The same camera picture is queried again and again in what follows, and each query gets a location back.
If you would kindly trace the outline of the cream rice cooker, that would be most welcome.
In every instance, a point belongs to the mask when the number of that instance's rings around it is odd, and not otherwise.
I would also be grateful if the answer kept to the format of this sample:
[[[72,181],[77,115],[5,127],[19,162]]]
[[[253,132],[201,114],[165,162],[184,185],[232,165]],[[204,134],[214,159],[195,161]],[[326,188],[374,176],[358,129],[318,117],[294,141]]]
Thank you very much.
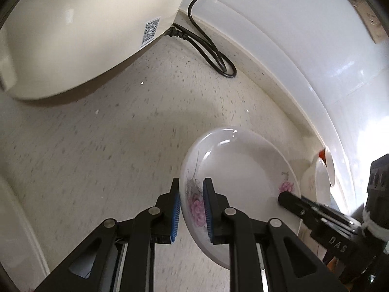
[[[39,100],[79,87],[152,45],[183,0],[1,0],[1,90]]]

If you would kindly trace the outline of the red white bowl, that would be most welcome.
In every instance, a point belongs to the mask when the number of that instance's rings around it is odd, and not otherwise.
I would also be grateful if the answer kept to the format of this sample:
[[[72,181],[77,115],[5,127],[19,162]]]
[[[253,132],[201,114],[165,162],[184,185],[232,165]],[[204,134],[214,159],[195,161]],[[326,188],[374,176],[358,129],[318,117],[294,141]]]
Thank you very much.
[[[325,146],[318,153],[318,157],[324,162],[326,169],[328,171],[330,185],[331,187],[333,187],[336,183],[336,173],[335,173],[334,160],[329,147]]]

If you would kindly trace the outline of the wall power socket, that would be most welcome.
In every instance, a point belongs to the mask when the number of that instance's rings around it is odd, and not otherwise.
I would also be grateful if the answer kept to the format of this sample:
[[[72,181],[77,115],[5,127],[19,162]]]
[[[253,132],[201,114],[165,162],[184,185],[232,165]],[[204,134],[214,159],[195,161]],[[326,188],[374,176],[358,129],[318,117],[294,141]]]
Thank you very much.
[[[381,21],[372,10],[367,0],[348,0],[360,16],[374,43],[379,44],[388,39]]]

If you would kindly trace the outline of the white plate pink flowers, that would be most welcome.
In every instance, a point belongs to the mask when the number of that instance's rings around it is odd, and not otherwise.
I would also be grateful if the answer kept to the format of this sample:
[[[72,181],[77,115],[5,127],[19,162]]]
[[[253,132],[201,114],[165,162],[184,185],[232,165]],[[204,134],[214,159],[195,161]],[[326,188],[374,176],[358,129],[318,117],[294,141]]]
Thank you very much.
[[[200,137],[181,166],[181,210],[191,237],[209,259],[229,268],[227,245],[210,242],[203,199],[203,180],[212,179],[217,193],[250,218],[278,218],[298,233],[301,220],[278,204],[278,195],[301,194],[292,167],[267,139],[237,127],[217,128]]]

